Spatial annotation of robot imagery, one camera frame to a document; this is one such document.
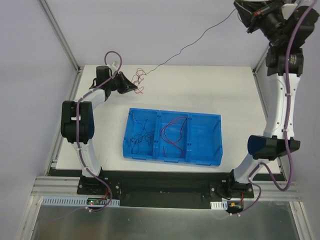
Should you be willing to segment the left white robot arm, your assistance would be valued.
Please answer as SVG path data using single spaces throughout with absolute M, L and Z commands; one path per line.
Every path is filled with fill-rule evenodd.
M 94 110 L 106 102 L 112 92 L 126 94 L 138 87 L 112 65 L 96 67 L 96 76 L 88 92 L 78 100 L 62 103 L 60 133 L 76 151 L 82 166 L 82 176 L 92 178 L 88 188 L 99 195 L 105 191 L 106 183 L 98 176 L 102 166 L 93 147 L 95 134 Z

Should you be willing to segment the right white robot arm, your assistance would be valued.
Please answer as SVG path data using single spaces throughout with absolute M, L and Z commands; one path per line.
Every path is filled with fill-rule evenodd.
M 247 155 L 225 183 L 228 197 L 244 196 L 252 179 L 269 162 L 300 148 L 295 139 L 295 98 L 303 74 L 302 46 L 313 33 L 319 13 L 313 5 L 297 6 L 283 0 L 236 0 L 234 6 L 248 33 L 260 30 L 269 41 L 265 59 L 270 97 L 263 135 L 251 135 Z

